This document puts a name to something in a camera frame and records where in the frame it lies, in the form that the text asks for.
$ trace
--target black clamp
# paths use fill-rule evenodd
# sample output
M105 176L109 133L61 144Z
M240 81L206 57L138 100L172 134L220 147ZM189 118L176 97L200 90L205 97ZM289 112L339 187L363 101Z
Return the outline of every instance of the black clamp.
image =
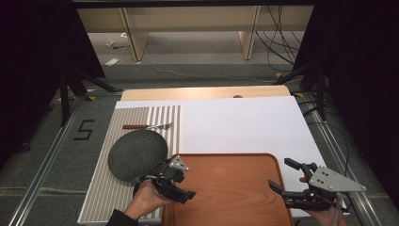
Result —
M284 163L296 170L302 170L309 185L302 192L284 191L280 185L269 180L269 187L281 195L287 208L328 210L331 206L337 207L335 200L338 192L366 190L365 186L326 167L317 167L315 163L300 164L291 158L284 158Z
M188 167L178 155L173 159L161 161L147 175L136 178L133 196L137 193L139 186L150 179L160 195L175 202L185 203L193 199L196 192L184 191L175 186L175 183L181 183L184 180L183 171L188 171Z

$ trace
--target black sleeve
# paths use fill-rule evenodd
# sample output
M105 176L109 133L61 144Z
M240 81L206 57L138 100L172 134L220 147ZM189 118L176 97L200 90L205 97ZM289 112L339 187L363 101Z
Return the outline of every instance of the black sleeve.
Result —
M137 226L138 221L127 217L121 211L114 209L111 218L108 220L107 226Z

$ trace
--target metal utensil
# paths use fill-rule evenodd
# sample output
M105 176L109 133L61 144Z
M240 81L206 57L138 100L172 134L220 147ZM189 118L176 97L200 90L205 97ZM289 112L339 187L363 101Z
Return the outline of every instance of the metal utensil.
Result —
M157 124L157 125L146 125L146 124L133 124L133 125L123 125L122 129L162 129L167 130L172 127L172 122L167 124Z

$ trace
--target gray striped placemat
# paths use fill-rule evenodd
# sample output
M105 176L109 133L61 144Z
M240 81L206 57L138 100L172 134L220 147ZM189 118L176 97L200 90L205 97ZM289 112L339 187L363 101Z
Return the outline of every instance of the gray striped placemat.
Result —
M132 199L134 187L114 177L108 168L107 158L113 144L131 130L123 130L123 124L163 124L173 122L169 130L154 130L168 144L168 155L179 152L181 107L151 106L115 109L105 136L103 148L94 171L88 194L78 219L79 224L106 224L114 209L123 211ZM140 224L160 224L162 210L158 209L143 217Z

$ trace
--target wooden tray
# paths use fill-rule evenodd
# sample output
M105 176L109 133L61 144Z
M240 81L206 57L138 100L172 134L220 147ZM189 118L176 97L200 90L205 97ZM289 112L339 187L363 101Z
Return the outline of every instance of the wooden tray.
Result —
M178 184L194 190L185 204L164 207L163 226L293 225L291 212L268 180L282 184L277 159L268 153L179 154L189 171Z

